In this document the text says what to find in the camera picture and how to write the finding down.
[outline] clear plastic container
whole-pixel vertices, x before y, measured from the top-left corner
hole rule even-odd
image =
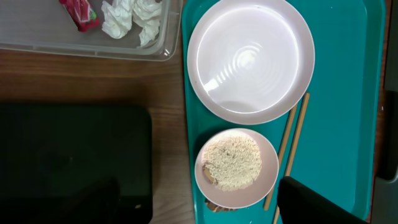
[[[101,0],[89,0],[100,24]],[[182,0],[162,0],[159,35],[140,47],[142,28],[133,23],[121,39],[113,39],[96,27],[79,32],[58,0],[1,0],[0,49],[53,54],[164,61],[174,53],[180,30]]]

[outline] teal tray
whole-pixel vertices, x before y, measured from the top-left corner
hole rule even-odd
[[[271,223],[277,192],[274,192],[268,211],[262,209],[264,201],[261,201],[235,212],[213,213],[206,207],[205,198],[193,175],[196,156],[205,141],[221,130],[242,127],[208,111],[194,93],[188,77],[187,48],[190,36],[201,16],[216,2],[188,0],[182,17],[185,100],[195,219],[197,224]],[[308,23],[316,51],[315,71],[308,88],[310,102],[291,176],[343,209],[365,219],[371,199],[386,13],[384,0],[289,2]],[[287,114],[270,123],[245,128],[260,132],[279,150],[286,121]],[[278,178],[283,176],[286,167],[292,135]]]

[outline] chopsticks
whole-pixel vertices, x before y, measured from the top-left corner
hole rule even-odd
[[[287,167],[286,167],[286,171],[285,171],[286,176],[289,176],[290,172],[292,171],[294,155],[296,154],[297,144],[299,143],[301,128],[303,127],[305,112],[307,111],[309,99],[310,99],[310,94],[306,93],[304,96],[304,99],[303,99],[303,103],[302,103],[301,110],[300,110],[300,116],[298,117],[297,127],[296,127],[296,130],[294,133],[292,149],[290,150],[289,161],[287,163]],[[279,218],[279,207],[277,206],[273,224],[276,224],[278,222],[278,218]]]
[[[287,141],[289,140],[290,131],[292,130],[292,125],[293,125],[293,121],[294,121],[294,116],[296,114],[296,110],[297,110],[297,105],[295,105],[293,107],[293,109],[289,113],[289,118],[287,118],[286,129],[285,129],[284,137],[282,138],[282,144],[280,145],[279,155],[278,155],[279,168],[280,168],[280,165],[282,163],[282,160],[284,159],[286,145],[287,145]],[[273,193],[274,193],[274,189],[272,189],[268,193],[268,196],[266,198],[266,202],[264,203],[264,210],[265,211],[268,210],[269,204],[271,204],[271,199],[272,199],[272,194]]]

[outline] tissue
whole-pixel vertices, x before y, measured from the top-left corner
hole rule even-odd
[[[133,21],[142,27],[139,34],[141,47],[145,46],[151,40],[155,40],[159,33],[160,13],[162,12],[162,2],[157,3],[155,0],[136,0],[132,15]]]
[[[114,0],[112,6],[103,1],[105,22],[102,30],[112,38],[120,39],[131,29],[132,21],[142,27],[139,34],[141,47],[154,40],[159,33],[162,3],[155,0]]]
[[[115,39],[124,37],[132,26],[133,4],[134,0],[114,0],[111,6],[103,1],[101,10],[104,12],[105,22],[102,30]]]

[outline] red wrapper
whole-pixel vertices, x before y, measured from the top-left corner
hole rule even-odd
[[[98,27],[100,21],[87,0],[59,0],[68,11],[80,32]]]

